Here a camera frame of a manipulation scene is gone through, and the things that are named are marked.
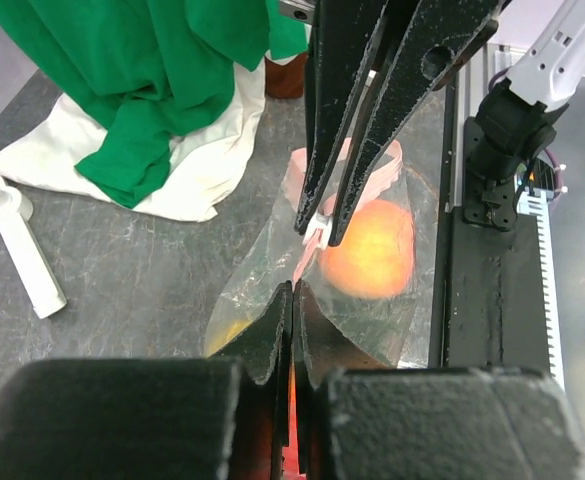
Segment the plastic bag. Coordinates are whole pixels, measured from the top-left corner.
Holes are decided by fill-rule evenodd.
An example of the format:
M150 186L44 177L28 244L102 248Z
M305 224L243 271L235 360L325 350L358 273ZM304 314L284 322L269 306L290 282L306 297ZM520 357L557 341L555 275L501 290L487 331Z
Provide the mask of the plastic bag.
M349 144L347 139L319 208L322 214L333 209ZM258 318L277 285L303 278L326 318L367 353L398 366L419 291L401 147L395 140L379 161L342 244L334 248L322 249L329 231L321 225L308 228L305 245L293 230L305 162L305 149L292 153L270 219L215 305L205 354L222 348Z

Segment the yellow fruit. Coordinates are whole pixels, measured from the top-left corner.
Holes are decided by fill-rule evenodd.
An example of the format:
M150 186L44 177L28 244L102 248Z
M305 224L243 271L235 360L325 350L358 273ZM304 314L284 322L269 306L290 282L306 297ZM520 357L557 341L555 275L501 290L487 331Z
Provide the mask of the yellow fruit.
M319 255L325 278L357 298L382 299L402 293L414 268L414 228L407 210L373 200L356 212L341 245Z
M216 352L225 347L228 343L234 340L239 333L248 328L252 320L242 318L233 322L227 329L215 336L205 348L205 356L214 355Z

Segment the marbled gray surface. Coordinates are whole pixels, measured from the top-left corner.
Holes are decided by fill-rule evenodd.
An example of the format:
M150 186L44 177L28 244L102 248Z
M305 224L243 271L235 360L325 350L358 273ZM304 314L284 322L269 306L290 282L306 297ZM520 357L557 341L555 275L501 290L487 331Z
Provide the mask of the marbled gray surface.
M0 116L0 149L45 118L57 96L37 74ZM440 92L401 135L414 213L426 232L420 241L432 245L418 258L430 283L442 117ZM244 178L203 224L20 187L34 203L30 225L68 305L37 319L0 239L0 386L19 366L44 357L200 355L216 299L266 222L290 151L304 145L303 103L268 101ZM423 318L430 302L424 295ZM427 351L428 330L427 323L413 325L417 357Z

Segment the green object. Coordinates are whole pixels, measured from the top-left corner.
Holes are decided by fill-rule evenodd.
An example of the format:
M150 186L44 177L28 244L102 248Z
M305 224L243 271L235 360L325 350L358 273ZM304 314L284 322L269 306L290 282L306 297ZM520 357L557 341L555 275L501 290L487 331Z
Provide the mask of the green object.
M76 169L133 208L168 177L172 135L213 123L234 95L234 62L307 48L277 0L0 0L0 25L108 130Z

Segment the pink strip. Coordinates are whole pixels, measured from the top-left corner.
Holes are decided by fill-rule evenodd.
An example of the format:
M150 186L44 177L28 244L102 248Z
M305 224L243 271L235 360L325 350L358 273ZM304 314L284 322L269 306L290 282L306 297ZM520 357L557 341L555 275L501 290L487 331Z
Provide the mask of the pink strip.
M343 142L343 148L341 148L341 152L339 153L337 161L341 162L346 159L349 148L350 139L348 138L345 140L345 142ZM358 212L367 203L378 198L381 193L390 188L392 184L398 180L399 173L401 172L401 162L403 158L403 152L399 142L394 140L386 150L386 154L391 155L394 158L386 165L373 172L372 175L370 175L368 183L366 184L365 189L361 194L361 199L359 200L355 211ZM283 180L283 185L285 196L290 201L295 211L299 206L299 199L301 198L305 166L306 149L301 148L292 152L292 155L290 156L290 164L288 165L288 171L285 175L285 179ZM328 197L325 202L323 202L321 208L323 214L331 215L334 211L335 203L336 195L331 195ZM303 251L301 258L299 259L299 262L294 269L294 274L292 275L293 284L296 285L296 282L298 282L299 279L303 276L303 272L307 268L308 264L312 261L314 252L321 243L321 237L324 234L327 234L327 232L325 232L323 229L316 229L314 233L312 233L310 240L305 245L305 250Z

